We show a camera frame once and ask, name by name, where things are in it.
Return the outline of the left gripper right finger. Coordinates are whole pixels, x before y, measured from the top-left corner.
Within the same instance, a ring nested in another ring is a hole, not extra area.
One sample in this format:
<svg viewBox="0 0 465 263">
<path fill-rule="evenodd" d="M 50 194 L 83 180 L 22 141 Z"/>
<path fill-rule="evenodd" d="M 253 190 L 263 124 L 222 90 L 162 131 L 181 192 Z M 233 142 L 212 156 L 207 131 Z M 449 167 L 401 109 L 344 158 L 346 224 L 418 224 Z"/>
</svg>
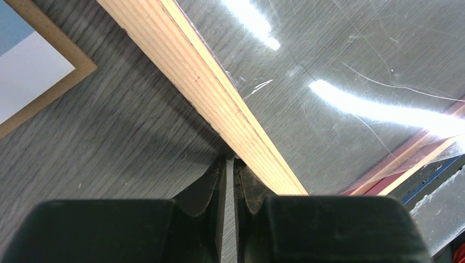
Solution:
<svg viewBox="0 0 465 263">
<path fill-rule="evenodd" d="M 233 162 L 238 262 L 431 262 L 408 211 L 379 196 L 279 196 Z"/>
</svg>

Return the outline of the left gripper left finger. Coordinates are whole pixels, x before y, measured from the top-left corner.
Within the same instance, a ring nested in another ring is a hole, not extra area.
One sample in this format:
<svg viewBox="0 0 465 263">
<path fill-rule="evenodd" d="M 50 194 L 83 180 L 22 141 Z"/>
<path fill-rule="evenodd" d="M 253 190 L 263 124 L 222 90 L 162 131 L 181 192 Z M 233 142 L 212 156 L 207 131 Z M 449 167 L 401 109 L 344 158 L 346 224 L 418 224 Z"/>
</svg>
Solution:
<svg viewBox="0 0 465 263">
<path fill-rule="evenodd" d="M 170 199 L 54 200 L 35 206 L 3 262 L 220 262 L 226 160 Z"/>
</svg>

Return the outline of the clear acrylic sheet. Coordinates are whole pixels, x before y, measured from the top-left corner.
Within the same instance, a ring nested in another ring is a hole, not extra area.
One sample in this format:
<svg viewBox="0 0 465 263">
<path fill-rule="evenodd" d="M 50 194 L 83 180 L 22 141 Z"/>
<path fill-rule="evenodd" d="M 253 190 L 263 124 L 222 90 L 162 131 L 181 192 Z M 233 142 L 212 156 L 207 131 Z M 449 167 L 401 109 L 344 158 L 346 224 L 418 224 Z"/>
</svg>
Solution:
<svg viewBox="0 0 465 263">
<path fill-rule="evenodd" d="M 464 1 L 179 1 L 310 194 L 464 154 Z"/>
</svg>

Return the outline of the pink wooden picture frame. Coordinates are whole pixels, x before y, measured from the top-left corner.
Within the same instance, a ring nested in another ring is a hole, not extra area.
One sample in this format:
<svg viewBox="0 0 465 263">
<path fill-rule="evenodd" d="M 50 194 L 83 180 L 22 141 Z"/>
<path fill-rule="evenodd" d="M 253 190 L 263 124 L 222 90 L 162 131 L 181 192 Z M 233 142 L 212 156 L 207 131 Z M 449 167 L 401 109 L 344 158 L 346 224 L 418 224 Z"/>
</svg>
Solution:
<svg viewBox="0 0 465 263">
<path fill-rule="evenodd" d="M 100 5 L 267 186 L 278 194 L 308 194 L 178 2 Z M 388 195 L 421 168 L 342 194 Z"/>
</svg>

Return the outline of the landscape photo print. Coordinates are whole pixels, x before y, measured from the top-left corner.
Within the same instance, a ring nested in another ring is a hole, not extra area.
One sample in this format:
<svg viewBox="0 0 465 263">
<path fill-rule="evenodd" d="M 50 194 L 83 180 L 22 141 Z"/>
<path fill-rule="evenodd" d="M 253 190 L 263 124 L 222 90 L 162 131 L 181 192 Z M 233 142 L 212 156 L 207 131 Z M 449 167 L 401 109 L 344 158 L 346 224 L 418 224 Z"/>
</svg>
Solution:
<svg viewBox="0 0 465 263">
<path fill-rule="evenodd" d="M 68 59 L 1 1 L 1 122 L 74 69 Z"/>
</svg>

